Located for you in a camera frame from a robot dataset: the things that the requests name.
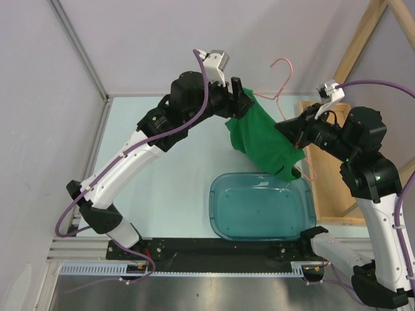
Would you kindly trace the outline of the pink wire hanger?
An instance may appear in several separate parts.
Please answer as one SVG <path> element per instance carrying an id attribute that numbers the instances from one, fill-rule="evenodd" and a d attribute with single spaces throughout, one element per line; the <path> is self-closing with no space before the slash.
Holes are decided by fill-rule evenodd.
<path id="1" fill-rule="evenodd" d="M 275 59 L 270 64 L 270 68 L 273 68 L 279 62 L 285 62 L 289 66 L 289 74 L 288 74 L 287 78 L 285 79 L 284 83 L 282 84 L 282 86 L 280 87 L 280 89 L 278 90 L 278 92 L 273 97 L 267 96 L 267 95 L 264 95 L 264 94 L 260 94 L 260 93 L 257 93 L 257 92 L 254 92 L 254 95 L 256 97 L 264 98 L 264 99 L 267 99 L 267 100 L 273 100 L 276 103 L 276 106 L 278 107 L 278 110 L 279 110 L 283 120 L 286 121 L 287 117 L 286 117 L 282 107 L 279 104 L 279 98 L 280 98 L 282 92 L 284 91 L 286 85 L 290 81 L 290 79 L 292 77 L 292 74 L 294 72 L 294 68 L 293 68 L 293 65 L 292 65 L 291 61 L 288 58 L 285 58 L 285 57 Z M 301 173 L 301 175 L 307 181 L 310 181 L 310 182 L 316 181 L 317 173 L 316 173 L 314 167 L 312 166 L 311 162 L 307 158 L 305 158 L 305 162 L 306 162 L 306 164 L 308 165 L 308 168 L 309 168 L 309 175 L 307 175 L 299 166 L 295 165 L 294 167 Z"/>

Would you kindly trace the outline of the green tank top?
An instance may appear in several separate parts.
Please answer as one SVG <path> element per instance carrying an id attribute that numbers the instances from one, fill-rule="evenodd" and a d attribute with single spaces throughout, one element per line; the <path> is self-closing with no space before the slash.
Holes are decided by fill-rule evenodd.
<path id="1" fill-rule="evenodd" d="M 254 105 L 241 119 L 226 122 L 233 149 L 242 152 L 262 171 L 273 174 L 283 181 L 292 182 L 302 173 L 295 164 L 305 158 L 304 151 L 292 143 L 276 128 L 274 119 L 262 108 L 251 89 L 244 92 Z"/>

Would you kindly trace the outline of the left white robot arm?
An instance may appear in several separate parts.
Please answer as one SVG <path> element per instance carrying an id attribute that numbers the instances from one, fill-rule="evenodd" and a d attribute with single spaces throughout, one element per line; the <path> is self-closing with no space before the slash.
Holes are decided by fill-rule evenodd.
<path id="1" fill-rule="evenodd" d="M 104 168 L 84 181 L 70 181 L 66 189 L 89 227 L 136 259 L 143 251 L 141 235 L 114 206 L 115 197 L 142 169 L 185 139 L 190 128 L 214 115 L 241 119 L 253 105 L 253 97 L 237 77 L 230 85 L 221 85 L 205 82 L 202 73 L 184 72 Z"/>

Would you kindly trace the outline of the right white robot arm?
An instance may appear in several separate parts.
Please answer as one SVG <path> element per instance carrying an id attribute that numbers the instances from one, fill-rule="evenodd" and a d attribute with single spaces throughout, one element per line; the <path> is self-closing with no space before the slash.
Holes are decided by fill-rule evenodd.
<path id="1" fill-rule="evenodd" d="M 364 216 L 374 258 L 369 259 L 338 241 L 321 226 L 301 233 L 300 255 L 317 256 L 349 277 L 357 297 L 366 306 L 397 309 L 414 297 L 400 240 L 403 222 L 395 204 L 402 193 L 397 168 L 379 150 L 387 127 L 381 114 L 371 108 L 350 110 L 342 126 L 317 115 L 319 104 L 300 116 L 278 122 L 275 128 L 296 148 L 313 144 L 341 162 L 340 175 Z"/>

